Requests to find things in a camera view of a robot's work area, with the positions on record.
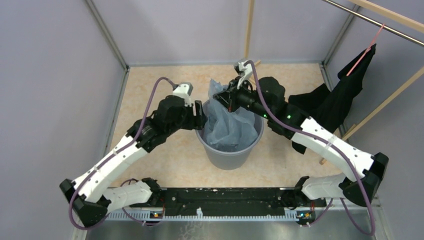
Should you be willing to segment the blue plastic trash bag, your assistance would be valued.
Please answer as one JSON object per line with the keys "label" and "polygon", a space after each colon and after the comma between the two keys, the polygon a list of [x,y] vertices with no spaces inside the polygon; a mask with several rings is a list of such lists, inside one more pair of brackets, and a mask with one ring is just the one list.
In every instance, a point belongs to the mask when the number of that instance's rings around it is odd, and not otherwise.
{"label": "blue plastic trash bag", "polygon": [[239,108],[236,112],[228,112],[213,98],[214,94],[223,91],[226,87],[214,79],[209,82],[207,122],[202,138],[215,150],[238,152],[248,148],[259,137],[259,131],[254,127],[254,113],[244,108]]}

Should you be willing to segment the grey round trash bin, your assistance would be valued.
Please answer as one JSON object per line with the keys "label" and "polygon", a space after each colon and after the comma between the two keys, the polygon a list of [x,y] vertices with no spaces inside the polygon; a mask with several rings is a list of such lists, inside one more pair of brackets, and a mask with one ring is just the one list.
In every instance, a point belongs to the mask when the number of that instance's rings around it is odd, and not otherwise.
{"label": "grey round trash bin", "polygon": [[[203,111],[205,115],[207,113],[208,104],[209,104],[209,100],[207,100],[203,104]],[[254,114],[254,116],[255,116],[254,128],[258,131],[258,138],[249,147],[241,151],[224,152],[224,151],[216,150],[210,147],[209,145],[207,145],[206,142],[203,140],[203,133],[204,133],[205,127],[202,130],[197,130],[195,132],[198,140],[204,147],[204,150],[206,152],[206,155],[209,161],[214,166],[222,170],[235,170],[241,167],[246,162],[253,148],[259,143],[259,140],[261,139],[265,129],[264,121],[262,117],[257,114]]]}

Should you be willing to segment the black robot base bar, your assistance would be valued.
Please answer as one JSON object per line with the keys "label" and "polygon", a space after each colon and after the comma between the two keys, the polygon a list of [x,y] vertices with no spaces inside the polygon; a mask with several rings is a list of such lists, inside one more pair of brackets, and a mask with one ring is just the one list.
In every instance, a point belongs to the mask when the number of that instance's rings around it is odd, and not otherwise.
{"label": "black robot base bar", "polygon": [[169,187],[153,195],[147,203],[131,208],[159,208],[165,216],[194,216],[198,209],[206,217],[283,216],[287,210],[326,207],[324,199],[310,200],[293,187]]}

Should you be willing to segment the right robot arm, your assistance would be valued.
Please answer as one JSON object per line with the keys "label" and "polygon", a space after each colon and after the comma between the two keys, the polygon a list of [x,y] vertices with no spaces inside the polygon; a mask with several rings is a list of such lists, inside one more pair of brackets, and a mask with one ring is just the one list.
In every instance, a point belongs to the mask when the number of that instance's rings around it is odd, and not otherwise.
{"label": "right robot arm", "polygon": [[321,198],[346,199],[358,206],[371,204],[384,178],[388,157],[361,151],[326,130],[314,118],[286,102],[286,89],[273,77],[259,79],[253,90],[248,82],[238,86],[238,79],[230,81],[213,99],[230,113],[239,108],[267,119],[268,127],[317,153],[341,170],[340,174],[325,177],[302,177],[296,184],[293,200],[307,206]]}

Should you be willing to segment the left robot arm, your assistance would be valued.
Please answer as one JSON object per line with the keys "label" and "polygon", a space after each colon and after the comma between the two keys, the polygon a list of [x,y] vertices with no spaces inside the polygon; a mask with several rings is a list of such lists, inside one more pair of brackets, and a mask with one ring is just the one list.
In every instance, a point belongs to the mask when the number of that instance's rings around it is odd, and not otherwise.
{"label": "left robot arm", "polygon": [[115,210],[134,204],[158,205],[162,189],[153,178],[114,188],[110,184],[178,130],[201,130],[206,121],[200,100],[186,104],[176,95],[162,99],[151,115],[137,120],[115,148],[90,170],[60,183],[59,188],[69,203],[70,222],[80,230],[90,230]]}

